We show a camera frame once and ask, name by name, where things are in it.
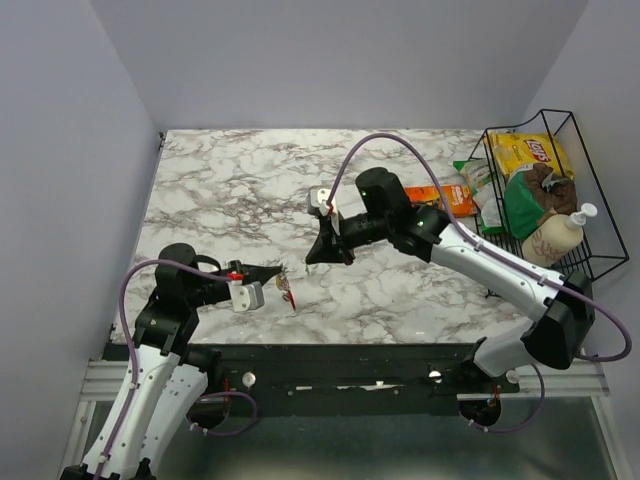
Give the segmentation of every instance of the screw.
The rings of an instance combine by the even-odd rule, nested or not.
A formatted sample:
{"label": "screw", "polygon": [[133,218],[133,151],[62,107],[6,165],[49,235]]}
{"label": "screw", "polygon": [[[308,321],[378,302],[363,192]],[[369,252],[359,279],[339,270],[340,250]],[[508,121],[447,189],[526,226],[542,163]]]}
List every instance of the screw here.
{"label": "screw", "polygon": [[253,372],[247,372],[242,376],[242,384],[245,387],[251,388],[255,383],[256,376],[253,374]]}
{"label": "screw", "polygon": [[442,383],[442,374],[437,370],[431,370],[429,372],[429,379],[435,383]]}
{"label": "screw", "polygon": [[516,372],[515,370],[509,370],[507,372],[507,382],[512,383],[512,384],[516,384],[520,381],[520,375],[518,375],[518,372]]}

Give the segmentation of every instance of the white pump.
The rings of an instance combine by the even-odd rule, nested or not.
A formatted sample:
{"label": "white pump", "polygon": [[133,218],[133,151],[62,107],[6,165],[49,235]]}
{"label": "white pump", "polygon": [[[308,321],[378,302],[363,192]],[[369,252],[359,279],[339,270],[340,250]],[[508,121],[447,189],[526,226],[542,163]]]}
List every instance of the white pump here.
{"label": "white pump", "polygon": [[571,230],[578,230],[584,227],[587,223],[587,217],[595,217],[598,214],[598,209],[592,203],[583,203],[579,212],[572,213],[566,220],[566,225]]}

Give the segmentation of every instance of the soap bottle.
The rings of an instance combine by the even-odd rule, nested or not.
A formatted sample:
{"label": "soap bottle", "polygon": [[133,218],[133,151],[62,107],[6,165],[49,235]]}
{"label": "soap bottle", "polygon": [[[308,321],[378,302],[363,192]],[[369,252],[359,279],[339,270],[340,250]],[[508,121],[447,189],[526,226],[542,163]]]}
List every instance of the soap bottle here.
{"label": "soap bottle", "polygon": [[550,267],[580,245],[587,217],[595,217],[598,209],[585,203],[571,215],[553,215],[522,243],[522,256],[528,262]]}

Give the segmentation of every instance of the green bag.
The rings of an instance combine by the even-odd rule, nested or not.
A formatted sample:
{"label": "green bag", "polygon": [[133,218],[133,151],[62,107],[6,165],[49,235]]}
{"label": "green bag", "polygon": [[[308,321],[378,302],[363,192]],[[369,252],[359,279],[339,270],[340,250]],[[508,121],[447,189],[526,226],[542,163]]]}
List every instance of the green bag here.
{"label": "green bag", "polygon": [[545,215],[569,215],[577,205],[573,180],[556,175],[541,163],[523,165],[513,172],[504,192],[507,227],[521,240],[544,223]]}

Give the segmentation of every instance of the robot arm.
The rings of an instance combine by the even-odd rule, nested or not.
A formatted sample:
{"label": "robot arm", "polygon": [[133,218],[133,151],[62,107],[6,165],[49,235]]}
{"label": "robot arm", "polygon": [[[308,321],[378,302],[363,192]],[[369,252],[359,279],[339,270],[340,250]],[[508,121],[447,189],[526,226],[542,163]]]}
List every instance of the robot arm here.
{"label": "robot arm", "polygon": [[[199,262],[207,260],[186,244],[165,248],[159,258],[195,269]],[[154,479],[152,470],[188,410],[205,390],[213,391],[221,382],[216,368],[219,352],[188,344],[198,325],[197,307],[231,300],[235,311],[260,308],[264,305],[262,285],[282,270],[281,266],[260,267],[232,261],[228,269],[216,272],[231,277],[229,282],[221,283],[170,265],[158,266],[157,287],[136,319],[133,335],[137,383],[132,383],[134,367],[130,359],[97,440],[82,465],[67,467],[61,480]],[[135,395],[129,398],[132,389]],[[127,403],[127,415],[120,421]],[[112,439],[116,425],[118,433]]]}
{"label": "robot arm", "polygon": [[[356,179],[356,186],[367,213],[347,219],[335,203],[326,206],[328,190],[310,192],[308,212],[319,219],[320,232],[306,257],[307,264],[350,265],[355,259],[353,249],[386,239],[402,253],[463,273],[528,316],[528,322],[510,332],[478,340],[461,366],[463,376],[472,381],[488,380],[534,361],[552,368],[569,368],[593,324],[594,312],[590,307],[474,248],[444,212],[430,206],[412,206],[398,177],[385,168],[363,172]],[[590,281],[580,272],[564,278],[559,272],[531,265],[480,241],[485,248],[499,251],[502,257],[591,297]]]}

